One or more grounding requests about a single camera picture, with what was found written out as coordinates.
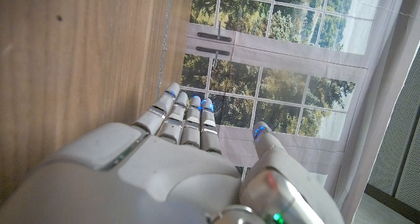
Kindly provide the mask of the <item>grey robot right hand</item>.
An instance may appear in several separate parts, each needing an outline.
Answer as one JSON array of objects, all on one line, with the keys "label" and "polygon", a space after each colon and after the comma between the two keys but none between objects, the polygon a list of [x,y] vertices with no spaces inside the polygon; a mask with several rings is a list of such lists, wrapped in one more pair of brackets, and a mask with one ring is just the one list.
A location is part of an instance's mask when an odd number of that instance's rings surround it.
[{"label": "grey robot right hand", "polygon": [[131,125],[51,154],[1,206],[2,223],[342,223],[327,191],[264,123],[246,176],[222,156],[210,99],[171,84]]}]

